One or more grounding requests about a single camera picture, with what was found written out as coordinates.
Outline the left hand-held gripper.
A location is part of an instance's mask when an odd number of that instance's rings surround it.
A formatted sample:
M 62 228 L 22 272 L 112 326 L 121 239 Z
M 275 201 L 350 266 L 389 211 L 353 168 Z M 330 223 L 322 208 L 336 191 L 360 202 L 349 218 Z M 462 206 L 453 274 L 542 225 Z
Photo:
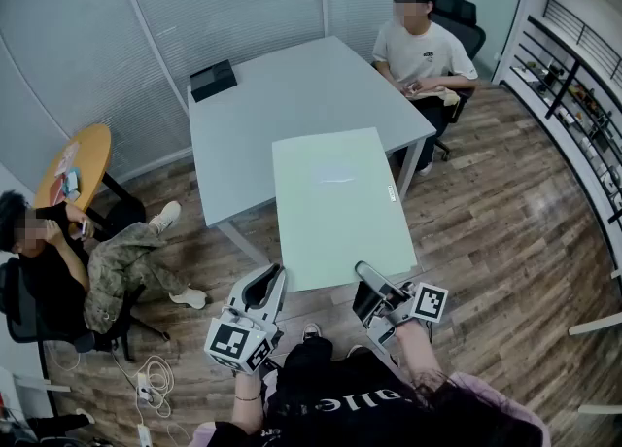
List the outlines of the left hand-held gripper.
M 235 282 L 227 300 L 230 306 L 225 306 L 209 326 L 204 352 L 214 362 L 238 373 L 256 373 L 283 336 L 274 323 L 233 308 L 256 308 L 263 301 L 263 312 L 277 315 L 285 297 L 287 272 L 275 264 L 267 286 L 266 276 L 267 267 L 261 266 Z

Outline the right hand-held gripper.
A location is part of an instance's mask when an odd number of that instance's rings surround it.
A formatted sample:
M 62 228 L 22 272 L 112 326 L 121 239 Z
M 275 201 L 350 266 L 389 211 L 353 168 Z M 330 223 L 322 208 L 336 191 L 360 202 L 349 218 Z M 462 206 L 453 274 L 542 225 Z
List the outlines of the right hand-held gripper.
M 411 281 L 395 286 L 365 261 L 359 261 L 355 271 L 363 283 L 358 284 L 353 311 L 363 321 L 367 338 L 383 353 L 397 327 L 411 320 L 423 323 L 432 339 L 432 324 L 441 320 L 447 290 Z

